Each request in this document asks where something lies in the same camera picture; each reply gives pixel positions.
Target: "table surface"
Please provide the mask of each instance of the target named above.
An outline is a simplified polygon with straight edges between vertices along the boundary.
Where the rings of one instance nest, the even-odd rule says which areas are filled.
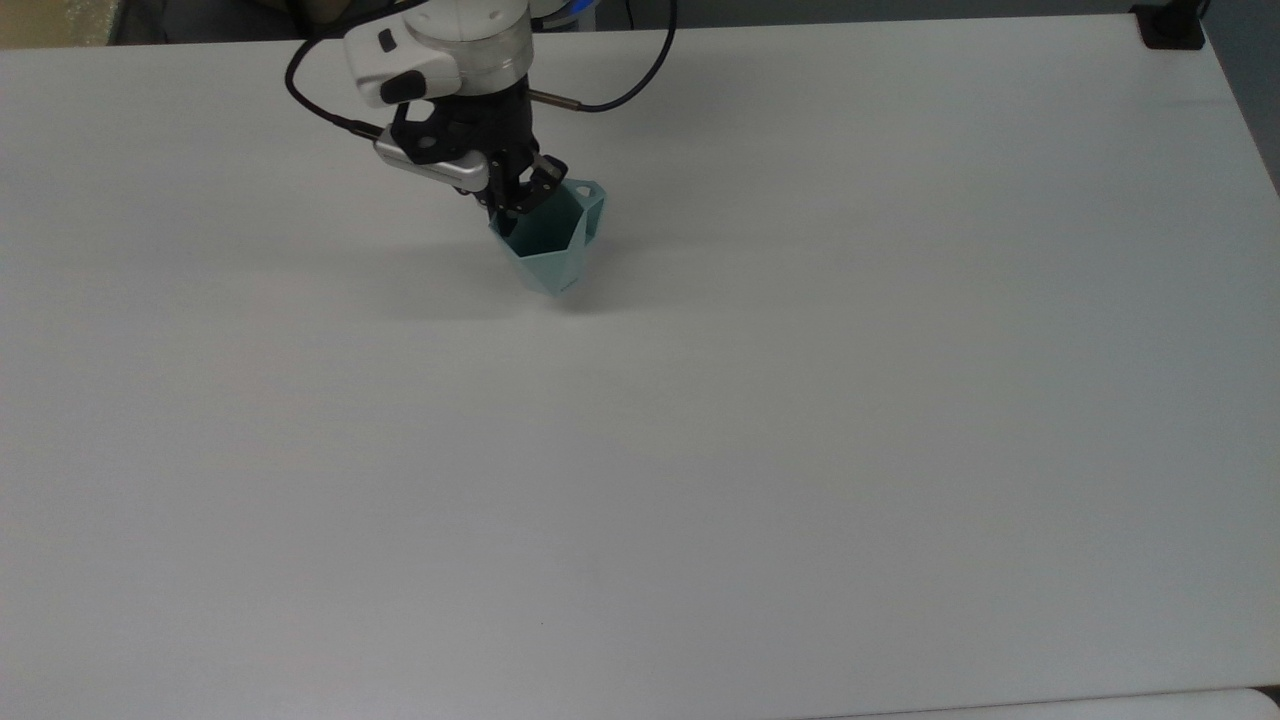
[[[600,100],[654,33],[538,38]],[[0,715],[1280,680],[1280,201],[1126,17],[682,33],[566,299],[292,46],[0,54]],[[340,47],[300,76],[358,113]],[[374,117],[370,111],[366,117]]]

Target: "teal cup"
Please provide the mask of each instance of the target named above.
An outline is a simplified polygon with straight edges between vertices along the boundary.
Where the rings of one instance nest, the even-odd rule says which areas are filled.
[[[599,183],[566,178],[556,192],[527,215],[521,215],[508,236],[489,229],[529,290],[559,296],[582,279],[586,246],[595,240],[604,214],[605,192]]]

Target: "black bracket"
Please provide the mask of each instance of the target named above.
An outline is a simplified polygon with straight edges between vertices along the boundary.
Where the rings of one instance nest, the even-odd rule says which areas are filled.
[[[1167,5],[1134,5],[1142,41],[1152,50],[1199,50],[1204,29],[1199,19],[1207,0],[1170,0]]]

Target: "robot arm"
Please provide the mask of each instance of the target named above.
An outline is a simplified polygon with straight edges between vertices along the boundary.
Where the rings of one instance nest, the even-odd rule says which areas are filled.
[[[504,233],[556,192],[567,167],[532,133],[529,0],[410,4],[343,45],[365,102],[397,106],[374,142],[384,161],[474,195]],[[408,119],[416,100],[433,101],[428,119]]]

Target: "black cable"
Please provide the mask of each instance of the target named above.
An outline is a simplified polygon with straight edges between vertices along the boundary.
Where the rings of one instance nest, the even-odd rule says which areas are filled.
[[[611,100],[600,105],[579,105],[575,109],[579,110],[580,113],[604,113],[607,110],[612,110],[614,108],[625,105],[628,100],[631,100],[636,95],[640,95],[640,91],[644,90],[645,86],[649,85],[649,81],[652,81],[654,76],[658,74],[658,70],[662,69],[662,64],[667,60],[667,53],[671,51],[671,44],[675,40],[676,40],[676,0],[671,0],[671,17],[667,18],[667,38],[663,40],[662,42],[662,51],[658,53],[658,59],[653,61],[653,65],[649,68],[649,72],[645,73],[643,78],[640,78],[640,82],[637,82],[635,87],[626,91],[617,100]]]
[[[284,87],[289,91],[289,95],[292,95],[293,99],[298,101],[300,105],[302,105],[315,115],[343,128],[344,131],[352,135],[367,140],[378,140],[383,133],[383,129],[380,127],[362,120],[344,118],[337,113],[330,113],[324,108],[316,105],[306,95],[303,95],[301,90],[298,90],[298,86],[294,83],[294,76],[297,76],[298,67],[302,65],[302,60],[307,56],[307,53],[311,53],[311,50],[315,49],[315,46],[319,45],[321,40],[342,37],[343,35],[347,35],[347,32],[356,26],[387,18],[397,13],[412,9],[417,5],[422,5],[425,3],[428,3],[428,0],[404,0],[403,3],[393,3],[387,5],[381,10],[374,10],[372,13],[360,15],[346,23],[328,28],[314,37],[307,38],[293,53],[293,58],[289,59],[289,65],[284,69]],[[608,110],[613,110],[616,108],[621,108],[622,105],[627,104],[632,97],[640,95],[640,91],[643,91],[649,85],[649,82],[653,81],[654,76],[658,74],[658,70],[662,69],[662,64],[667,60],[667,54],[671,53],[671,44],[675,42],[676,40],[676,24],[677,24],[676,4],[677,0],[671,0],[671,14],[667,18],[667,37],[662,42],[662,50],[658,53],[658,58],[654,59],[653,65],[649,67],[649,72],[646,72],[644,77],[640,78],[640,82],[637,82],[635,87],[626,91],[614,100],[609,100],[608,102],[603,102],[600,105],[577,104],[573,106],[575,110],[580,113],[604,113]]]
[[[306,95],[302,95],[301,90],[298,90],[298,86],[294,83],[294,76],[297,76],[298,67],[302,65],[302,60],[307,56],[307,53],[315,49],[315,46],[319,45],[321,40],[342,37],[347,35],[347,32],[356,26],[362,26],[372,20],[394,15],[397,13],[421,5],[426,1],[428,0],[404,0],[403,3],[393,3],[380,10],[365,13],[342,24],[328,28],[324,32],[315,35],[314,37],[308,37],[306,42],[300,45],[298,49],[293,53],[293,58],[289,59],[289,65],[284,69],[284,87],[289,91],[289,95],[292,95],[293,99],[298,101],[300,105],[302,105],[307,110],[311,110],[320,118],[329,120],[330,123],[343,128],[344,131],[352,135],[357,135],[360,137],[365,137],[369,140],[378,140],[379,136],[383,135],[383,128],[362,120],[344,118],[337,113],[330,113],[329,110],[325,110],[324,108],[316,105]]]

